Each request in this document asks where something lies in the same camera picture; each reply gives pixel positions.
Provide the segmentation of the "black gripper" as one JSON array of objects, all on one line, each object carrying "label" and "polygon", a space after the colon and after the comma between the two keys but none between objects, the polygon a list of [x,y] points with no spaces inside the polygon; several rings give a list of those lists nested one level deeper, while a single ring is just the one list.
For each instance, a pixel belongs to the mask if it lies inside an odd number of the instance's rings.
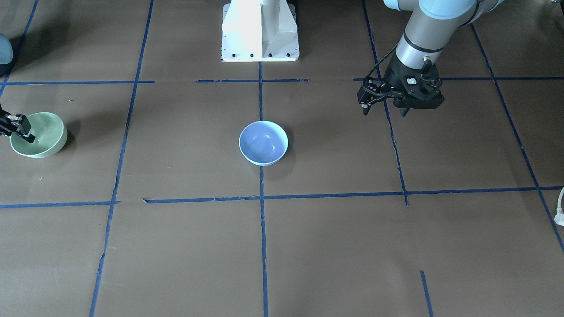
[{"label": "black gripper", "polygon": [[445,101],[437,66],[430,61],[423,62],[423,68],[417,70],[405,66],[393,55],[383,81],[391,87],[393,106],[400,109],[402,117],[411,109],[434,110]]}]

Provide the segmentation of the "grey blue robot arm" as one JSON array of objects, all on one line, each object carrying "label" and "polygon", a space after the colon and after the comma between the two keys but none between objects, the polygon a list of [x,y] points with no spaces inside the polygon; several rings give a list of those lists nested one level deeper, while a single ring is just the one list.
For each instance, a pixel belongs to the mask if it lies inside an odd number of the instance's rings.
[{"label": "grey blue robot arm", "polygon": [[434,110],[444,102],[437,61],[453,34],[499,0],[387,0],[389,8],[410,11],[411,17],[383,75],[402,116],[409,110]]}]

